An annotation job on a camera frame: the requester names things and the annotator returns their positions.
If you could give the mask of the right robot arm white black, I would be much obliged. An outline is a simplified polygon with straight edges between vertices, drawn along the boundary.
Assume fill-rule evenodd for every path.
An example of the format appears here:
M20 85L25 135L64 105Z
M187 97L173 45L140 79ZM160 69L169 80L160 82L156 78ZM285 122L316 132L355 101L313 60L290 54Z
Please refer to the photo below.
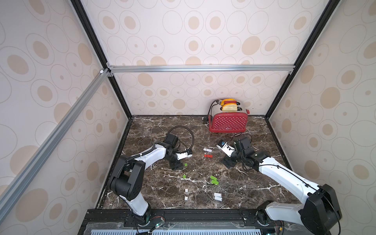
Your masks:
M256 151L247 137L235 141L233 145L220 141L217 147L226 155L222 163L227 168L241 164L244 170L255 170L276 181L300 201L298 204L265 201L255 212L259 225L266 227L273 221L286 221L303 225L314 235L328 235L335 225L340 225L342 212L338 198L328 184L318 185L307 180L267 152Z

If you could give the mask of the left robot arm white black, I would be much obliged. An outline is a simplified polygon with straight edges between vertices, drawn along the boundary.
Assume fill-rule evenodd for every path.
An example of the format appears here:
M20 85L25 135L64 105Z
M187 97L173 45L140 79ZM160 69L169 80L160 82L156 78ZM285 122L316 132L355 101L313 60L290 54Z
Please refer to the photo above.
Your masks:
M164 141L153 143L147 150L132 156L121 155L112 171L107 188L123 199L131 211L140 219L150 217L150 205L142 196L141 189L145 170L159 160L168 160L172 170L182 169L182 159L191 157L191 148L180 151L180 140L167 134Z

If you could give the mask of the red toaster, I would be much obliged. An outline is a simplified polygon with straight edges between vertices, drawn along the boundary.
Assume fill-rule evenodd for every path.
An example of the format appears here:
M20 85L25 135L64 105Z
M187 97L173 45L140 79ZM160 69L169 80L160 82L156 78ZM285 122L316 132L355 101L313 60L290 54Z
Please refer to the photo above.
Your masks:
M209 131L213 133L244 133L250 111L238 106L237 112L223 112L221 105L211 107L208 114Z

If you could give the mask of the yellow toast front slice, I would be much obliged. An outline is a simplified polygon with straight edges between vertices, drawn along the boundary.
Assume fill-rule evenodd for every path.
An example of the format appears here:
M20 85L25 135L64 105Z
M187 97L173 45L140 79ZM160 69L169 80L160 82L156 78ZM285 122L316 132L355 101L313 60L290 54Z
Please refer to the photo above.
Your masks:
M238 111L238 105L237 103L226 103L221 107L221 110L223 112L237 112Z

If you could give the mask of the yellow toast slice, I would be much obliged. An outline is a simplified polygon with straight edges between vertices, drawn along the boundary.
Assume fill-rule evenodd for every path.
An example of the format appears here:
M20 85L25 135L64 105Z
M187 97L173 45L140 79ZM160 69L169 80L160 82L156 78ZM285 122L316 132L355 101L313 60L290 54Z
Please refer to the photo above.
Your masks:
M238 105L237 103L226 103L221 107L221 110L223 112L237 112L238 111Z
M221 106L229 104L229 103L237 104L237 101L235 99L224 99L224 100L221 101Z

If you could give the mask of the yellow toast back slice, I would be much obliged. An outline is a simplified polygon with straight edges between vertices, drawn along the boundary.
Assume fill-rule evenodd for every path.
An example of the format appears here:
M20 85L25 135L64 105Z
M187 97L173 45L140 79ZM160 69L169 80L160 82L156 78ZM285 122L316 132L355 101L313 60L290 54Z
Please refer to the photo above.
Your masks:
M229 104L229 103L237 104L237 101L235 99L224 99L224 100L221 101L221 106Z

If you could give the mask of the horizontal aluminium rail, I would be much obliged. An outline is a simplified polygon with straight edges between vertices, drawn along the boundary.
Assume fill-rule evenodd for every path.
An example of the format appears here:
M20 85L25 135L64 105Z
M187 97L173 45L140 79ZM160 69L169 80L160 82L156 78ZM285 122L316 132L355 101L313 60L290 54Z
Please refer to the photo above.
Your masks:
M235 71L293 71L293 64L261 65L173 65L173 66L109 66L102 69L112 73L120 72L235 72Z

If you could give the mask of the left diagonal aluminium rail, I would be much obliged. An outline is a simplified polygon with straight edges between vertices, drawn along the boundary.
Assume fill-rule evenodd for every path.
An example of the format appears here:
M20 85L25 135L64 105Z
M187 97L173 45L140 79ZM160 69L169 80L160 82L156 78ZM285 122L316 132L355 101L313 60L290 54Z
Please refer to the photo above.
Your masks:
M68 113L62 118L60 123L51 132L43 144L34 153L28 164L15 178L10 188L1 198L1 223L7 218L13 207L16 205L24 191L33 181L37 173L45 164L47 159L66 135L78 116L84 110L87 103L93 97L96 90L110 74L109 69L102 69L96 78L90 83L88 88L82 93L77 102L71 107Z

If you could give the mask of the right black frame post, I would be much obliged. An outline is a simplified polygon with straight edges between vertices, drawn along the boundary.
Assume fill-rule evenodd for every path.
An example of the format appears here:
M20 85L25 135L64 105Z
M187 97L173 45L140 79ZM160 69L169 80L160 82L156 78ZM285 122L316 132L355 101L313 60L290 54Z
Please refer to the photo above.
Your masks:
M281 102L283 96L287 92L289 86L291 85L293 79L295 78L296 74L298 73L299 69L305 62L306 58L308 57L310 51L312 50L313 46L317 42L319 36L324 31L325 26L329 22L331 16L337 9L337 7L340 5L340 0L330 0L327 4L325 4L325 8L323 10L323 13L318 18L318 21L314 25L314 28L309 35L306 43L304 44L302 51L298 55L295 63L294 63L294 69L291 73L289 73L286 77L286 80L283 82L280 90L277 93L277 96L273 100L271 107L268 109L265 120L269 121L273 113L276 111L277 106Z

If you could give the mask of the black frame post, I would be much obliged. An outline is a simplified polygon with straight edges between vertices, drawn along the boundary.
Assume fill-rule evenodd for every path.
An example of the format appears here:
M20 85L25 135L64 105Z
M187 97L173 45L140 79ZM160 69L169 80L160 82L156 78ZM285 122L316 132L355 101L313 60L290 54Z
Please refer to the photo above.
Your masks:
M325 26L329 22L331 16L337 9L337 7L340 5L340 0L330 0L327 4L325 4L325 8L323 10L323 13L318 18L318 21L314 25L314 28L309 35L306 43L304 44L302 51L298 55L295 63L294 63L294 69L291 73L289 73L286 77L286 80L283 82L280 90L277 93L277 96L273 100L271 107L268 109L265 120L269 121L273 113L276 111L277 106L281 102L283 96L287 92L289 86L291 85L293 79L295 78L296 74L298 73L299 69L305 62L306 58L308 57L310 51L312 50L313 46L317 42L319 36L324 31Z
M84 5L81 1L79 0L71 0L70 3L72 4L83 28L84 28L84 31L86 33L86 35L88 36L88 39L95 51L95 54L97 56L97 58L99 59L99 62L100 64L102 65L103 68L105 69L108 69L109 72L111 72L111 69L108 65L108 60L106 58L106 55L102 49L102 46L100 45L100 42L97 38L97 35L93 29L93 26L90 22L90 19L84 9ZM131 119L132 118L132 114L130 112L130 109L128 107L128 105L126 104L126 101L124 99L124 96L120 90L120 87L118 85L118 82L116 81L115 79L115 76L114 75L110 75L109 76L109 81L110 81L110 84L113 88L113 90L115 91L115 94L120 102L120 105L122 106L126 116L128 119Z

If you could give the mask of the left black frame post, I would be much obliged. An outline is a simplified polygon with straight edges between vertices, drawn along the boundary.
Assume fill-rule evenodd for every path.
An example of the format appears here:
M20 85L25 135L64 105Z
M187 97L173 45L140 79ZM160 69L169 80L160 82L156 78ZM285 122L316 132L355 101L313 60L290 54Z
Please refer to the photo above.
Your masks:
M102 65L103 68L105 69L108 69L109 72L111 72L111 69L108 65L108 60L106 58L106 55L102 49L102 46L100 45L100 42L97 38L97 35L93 29L93 26L90 22L90 19L84 9L84 5L81 1L79 0L71 0L70 3L72 4L83 28L84 28L84 31L86 33L86 35L88 36L88 39L95 51L95 54L97 56L97 58L99 59L99 62L100 64ZM115 94L120 102L120 105L122 106L126 116L128 119L131 119L132 118L132 114L130 112L130 109L128 107L128 105L126 104L126 101L124 99L124 96L120 90L120 87L118 85L118 82L116 81L115 79L115 76L114 75L110 75L109 76L109 81L110 81L110 84L113 88L113 90L115 91Z

